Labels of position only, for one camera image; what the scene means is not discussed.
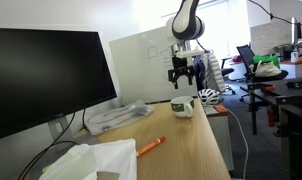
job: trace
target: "pen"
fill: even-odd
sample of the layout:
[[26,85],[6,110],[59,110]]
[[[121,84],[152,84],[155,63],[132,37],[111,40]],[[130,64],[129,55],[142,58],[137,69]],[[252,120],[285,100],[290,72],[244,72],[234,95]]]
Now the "pen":
[[148,144],[147,146],[145,146],[144,148],[140,149],[137,151],[137,156],[141,156],[142,154],[146,153],[147,151],[149,151],[150,149],[152,149],[153,147],[155,147],[156,145],[162,143],[165,140],[165,137],[161,137],[155,141],[153,141],[152,143]]

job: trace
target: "white paper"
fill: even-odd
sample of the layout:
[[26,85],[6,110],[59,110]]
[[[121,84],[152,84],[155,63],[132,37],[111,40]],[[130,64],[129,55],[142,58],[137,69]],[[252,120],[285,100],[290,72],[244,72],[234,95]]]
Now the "white paper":
[[72,147],[40,180],[96,180],[97,171],[119,173],[119,180],[137,179],[135,140]]

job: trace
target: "computer monitor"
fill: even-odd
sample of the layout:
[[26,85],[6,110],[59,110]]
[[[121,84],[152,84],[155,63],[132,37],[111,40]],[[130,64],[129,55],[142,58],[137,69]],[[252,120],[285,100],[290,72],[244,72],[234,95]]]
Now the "computer monitor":
[[0,28],[0,138],[115,97],[97,32]]

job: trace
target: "helmet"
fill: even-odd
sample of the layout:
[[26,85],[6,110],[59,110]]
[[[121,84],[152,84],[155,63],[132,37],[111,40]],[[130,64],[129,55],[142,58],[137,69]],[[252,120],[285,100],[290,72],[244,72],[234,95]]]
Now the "helmet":
[[203,105],[216,105],[220,102],[219,93],[213,89],[202,89],[198,96]]

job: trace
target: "white cable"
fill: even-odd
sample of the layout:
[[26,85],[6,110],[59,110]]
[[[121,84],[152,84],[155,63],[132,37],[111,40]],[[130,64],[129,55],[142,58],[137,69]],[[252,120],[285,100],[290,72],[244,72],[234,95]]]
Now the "white cable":
[[221,108],[221,109],[225,109],[225,110],[229,111],[235,117],[235,119],[238,122],[239,129],[240,129],[241,135],[243,137],[243,141],[244,141],[245,148],[246,148],[246,155],[245,155],[244,168],[243,168],[243,180],[245,180],[245,175],[246,175],[246,170],[247,170],[247,163],[248,163],[248,157],[249,157],[249,147],[248,147],[247,140],[246,140],[246,138],[244,136],[244,133],[243,133],[240,121],[239,121],[238,117],[231,110],[229,110],[229,109],[227,109],[225,107],[221,107],[221,106],[213,106],[213,107],[215,107],[215,108]]

